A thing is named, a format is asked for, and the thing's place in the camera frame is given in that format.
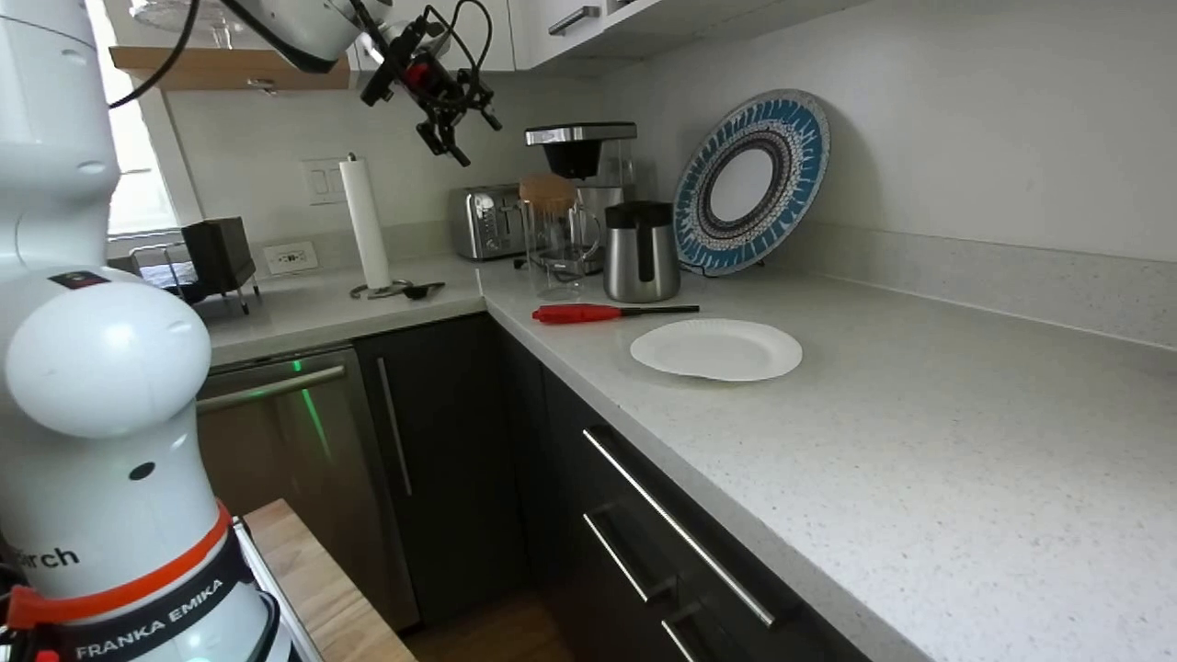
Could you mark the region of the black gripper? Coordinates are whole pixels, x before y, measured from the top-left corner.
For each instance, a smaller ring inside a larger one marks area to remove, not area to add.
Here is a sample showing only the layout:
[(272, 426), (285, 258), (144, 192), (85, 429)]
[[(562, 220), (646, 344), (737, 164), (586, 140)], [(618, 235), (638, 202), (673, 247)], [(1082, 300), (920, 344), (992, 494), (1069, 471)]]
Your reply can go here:
[(500, 128), (500, 120), (489, 113), (491, 87), (483, 82), (489, 41), (483, 51), (470, 51), (455, 33), (455, 23), (459, 6), (450, 14), (424, 6), (396, 36), (369, 26), (364, 36), (379, 51), (379, 64), (359, 99), (379, 104), (405, 87), (424, 109), (424, 120), (414, 125), (420, 140), (435, 154), (450, 154), (466, 164), (466, 154), (455, 144), (459, 120), (466, 113), (479, 113), (489, 128)]

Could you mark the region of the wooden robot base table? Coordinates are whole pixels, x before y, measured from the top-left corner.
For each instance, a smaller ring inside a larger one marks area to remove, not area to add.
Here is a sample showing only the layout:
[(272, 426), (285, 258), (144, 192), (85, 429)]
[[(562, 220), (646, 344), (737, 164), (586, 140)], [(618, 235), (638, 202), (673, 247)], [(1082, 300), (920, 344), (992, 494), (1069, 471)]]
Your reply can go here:
[(247, 530), (325, 662), (414, 662), (285, 500), (249, 509)]

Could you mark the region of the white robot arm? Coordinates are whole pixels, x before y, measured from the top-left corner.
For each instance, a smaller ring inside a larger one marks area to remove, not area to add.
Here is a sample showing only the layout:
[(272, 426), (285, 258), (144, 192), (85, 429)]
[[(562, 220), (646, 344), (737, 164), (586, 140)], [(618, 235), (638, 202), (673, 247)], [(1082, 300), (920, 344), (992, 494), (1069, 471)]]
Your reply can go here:
[(85, 0), (0, 0), (0, 77), (9, 662), (315, 662), (197, 457), (207, 323), (101, 258), (119, 161)]

